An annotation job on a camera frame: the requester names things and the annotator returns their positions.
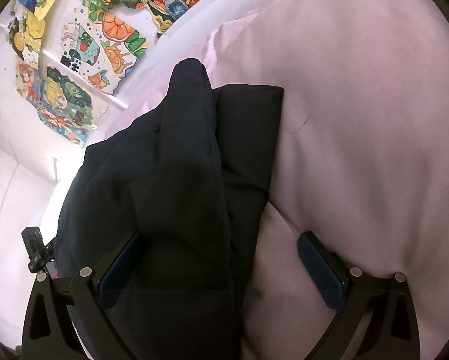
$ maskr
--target pink fabric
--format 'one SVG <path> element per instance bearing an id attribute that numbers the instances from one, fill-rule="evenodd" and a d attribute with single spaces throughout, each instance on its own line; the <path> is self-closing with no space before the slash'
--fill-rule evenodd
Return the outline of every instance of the pink fabric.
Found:
<path id="1" fill-rule="evenodd" d="M 246 358 L 303 359 L 331 322 L 297 257 L 297 236 L 312 228 L 370 274 L 406 275 L 421 358 L 433 359 L 449 339 L 449 25 L 436 5 L 270 0 L 186 56 L 214 87 L 285 89 Z M 158 105 L 172 68 L 136 86 L 110 134 Z"/>

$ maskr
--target black garment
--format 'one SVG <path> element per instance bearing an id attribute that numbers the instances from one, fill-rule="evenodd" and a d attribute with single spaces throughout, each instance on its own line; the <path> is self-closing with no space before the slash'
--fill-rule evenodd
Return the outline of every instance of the black garment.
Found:
<path id="1" fill-rule="evenodd" d="M 58 271 L 75 275 L 141 234 L 141 260 L 106 311 L 138 359 L 238 357 L 282 98 L 270 86 L 212 90 L 187 59 L 156 109 L 86 150 L 59 219 Z"/>

